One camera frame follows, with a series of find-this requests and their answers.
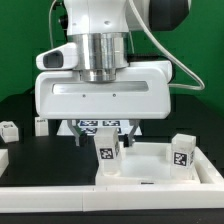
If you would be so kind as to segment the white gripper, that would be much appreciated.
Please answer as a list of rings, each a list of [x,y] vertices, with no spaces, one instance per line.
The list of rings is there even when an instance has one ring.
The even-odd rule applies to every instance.
[[[84,147],[88,136],[69,119],[129,119],[132,129],[123,146],[131,147],[140,124],[134,119],[164,119],[170,113],[171,77],[169,61],[133,62],[105,83],[84,82],[76,71],[47,71],[36,80],[36,110],[42,118],[68,120],[77,147]]]

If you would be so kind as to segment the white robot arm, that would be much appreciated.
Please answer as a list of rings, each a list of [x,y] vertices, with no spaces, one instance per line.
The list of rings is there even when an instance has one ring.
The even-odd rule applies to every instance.
[[[128,0],[64,0],[68,42],[36,58],[36,110],[61,119],[78,146],[82,119],[164,119],[171,110],[172,61],[130,61],[127,37],[137,30]]]

